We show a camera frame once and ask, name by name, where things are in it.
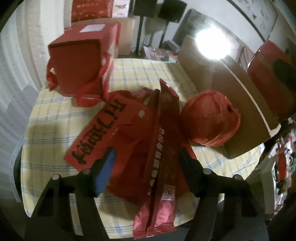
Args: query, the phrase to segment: striped curtain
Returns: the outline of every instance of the striped curtain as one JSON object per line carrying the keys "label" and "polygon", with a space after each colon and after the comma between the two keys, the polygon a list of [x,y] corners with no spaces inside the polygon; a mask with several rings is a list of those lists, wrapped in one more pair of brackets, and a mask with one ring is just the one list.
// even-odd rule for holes
{"label": "striped curtain", "polygon": [[0,32],[0,208],[20,201],[13,167],[46,81],[47,45],[63,33],[64,0],[24,0]]}

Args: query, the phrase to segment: qr code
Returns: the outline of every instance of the qr code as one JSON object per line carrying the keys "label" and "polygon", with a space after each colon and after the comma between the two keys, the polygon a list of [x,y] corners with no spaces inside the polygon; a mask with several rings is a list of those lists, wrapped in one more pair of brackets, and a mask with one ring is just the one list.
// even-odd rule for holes
{"label": "qr code", "polygon": [[163,185],[163,196],[161,200],[169,200],[169,201],[174,201],[175,200],[175,191],[176,188],[175,186],[171,185]]}

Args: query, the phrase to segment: silver screw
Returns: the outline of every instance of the silver screw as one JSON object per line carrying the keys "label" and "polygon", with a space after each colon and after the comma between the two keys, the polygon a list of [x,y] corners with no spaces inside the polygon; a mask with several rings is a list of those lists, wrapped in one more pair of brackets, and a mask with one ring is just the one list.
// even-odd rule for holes
{"label": "silver screw", "polygon": [[84,175],[90,174],[90,172],[91,172],[91,170],[90,170],[89,168],[84,169],[84,170],[82,171],[82,173],[83,173]]}
{"label": "silver screw", "polygon": [[208,168],[205,168],[205,169],[203,170],[203,173],[209,175],[209,174],[212,173],[212,171],[211,171],[210,169],[208,169]]}
{"label": "silver screw", "polygon": [[58,180],[59,179],[59,174],[54,174],[53,176],[52,176],[52,180]]}
{"label": "silver screw", "polygon": [[242,176],[241,175],[238,175],[238,174],[235,174],[234,175],[234,178],[236,179],[236,180],[239,180],[239,181],[243,181],[244,179],[242,178]]}

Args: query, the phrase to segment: plaid tablecloth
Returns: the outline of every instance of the plaid tablecloth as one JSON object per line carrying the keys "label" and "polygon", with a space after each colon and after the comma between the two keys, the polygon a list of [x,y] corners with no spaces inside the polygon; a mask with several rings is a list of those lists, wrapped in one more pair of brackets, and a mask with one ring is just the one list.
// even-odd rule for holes
{"label": "plaid tablecloth", "polygon": [[[180,64],[139,59],[116,59],[110,80],[110,91],[139,90],[141,86],[160,88],[159,78],[173,87],[180,97],[181,107],[197,94],[197,90]],[[44,187],[53,174],[62,177],[76,175],[76,169],[63,158],[83,128],[102,108],[76,107],[73,98],[63,97],[58,89],[49,92],[44,87],[30,116],[22,150],[21,185],[25,211],[31,216]],[[218,175],[240,174],[246,178],[258,163],[260,152],[255,148],[244,155],[228,160],[211,148],[194,147],[203,167]],[[82,234],[75,197],[70,197],[72,218],[76,234]],[[99,214],[110,238],[132,236],[136,207],[110,194],[95,199]],[[198,199],[186,193],[178,200],[175,226],[194,216]]]}

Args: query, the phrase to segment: black stand pole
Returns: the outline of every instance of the black stand pole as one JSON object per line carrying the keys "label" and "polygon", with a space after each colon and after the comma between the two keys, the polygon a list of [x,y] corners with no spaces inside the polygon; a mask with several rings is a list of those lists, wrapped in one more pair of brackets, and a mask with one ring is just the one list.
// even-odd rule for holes
{"label": "black stand pole", "polygon": [[142,33],[142,27],[143,27],[143,20],[144,20],[144,17],[140,16],[137,45],[136,45],[136,50],[135,50],[135,54],[137,56],[139,55],[139,47],[140,47],[141,33]]}
{"label": "black stand pole", "polygon": [[163,39],[165,38],[165,33],[166,33],[166,30],[167,30],[167,28],[168,28],[168,24],[169,24],[169,23],[170,23],[169,21],[166,21],[166,22],[165,22],[165,28],[164,28],[164,30],[163,30],[163,34],[162,34],[161,39],[160,39],[159,48],[161,48],[161,46],[162,46],[162,44],[163,44]]}

